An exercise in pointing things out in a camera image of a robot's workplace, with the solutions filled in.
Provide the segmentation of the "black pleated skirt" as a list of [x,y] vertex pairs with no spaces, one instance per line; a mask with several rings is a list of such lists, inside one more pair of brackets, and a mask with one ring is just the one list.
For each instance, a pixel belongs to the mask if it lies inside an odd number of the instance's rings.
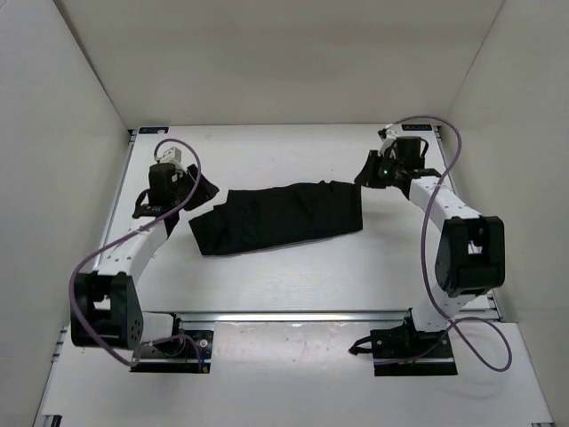
[[341,181],[231,190],[189,221],[203,256],[224,256],[333,238],[363,229],[362,192]]

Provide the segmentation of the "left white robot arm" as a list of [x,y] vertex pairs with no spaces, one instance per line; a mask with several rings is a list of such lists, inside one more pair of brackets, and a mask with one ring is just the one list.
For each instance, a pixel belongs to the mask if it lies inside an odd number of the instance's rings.
[[79,318],[112,349],[133,350],[143,342],[155,342],[167,354],[183,349],[186,332],[173,314],[145,312],[140,307],[137,283],[155,252],[172,235],[179,210],[193,210],[219,189],[196,165],[183,170],[177,161],[152,165],[148,188],[135,201],[128,231],[132,238],[108,249],[91,272],[73,280],[71,340],[76,346],[98,343]]

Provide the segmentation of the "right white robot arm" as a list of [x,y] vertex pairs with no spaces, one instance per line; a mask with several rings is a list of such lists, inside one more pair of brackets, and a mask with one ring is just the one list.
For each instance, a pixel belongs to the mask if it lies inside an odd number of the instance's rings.
[[441,339],[465,305],[503,285],[503,221],[469,207],[445,185],[445,173],[427,168],[428,142],[382,130],[381,148],[368,154],[355,182],[371,189],[400,189],[424,213],[423,224],[440,233],[427,297],[408,310],[401,326],[381,332],[378,347],[419,356]]

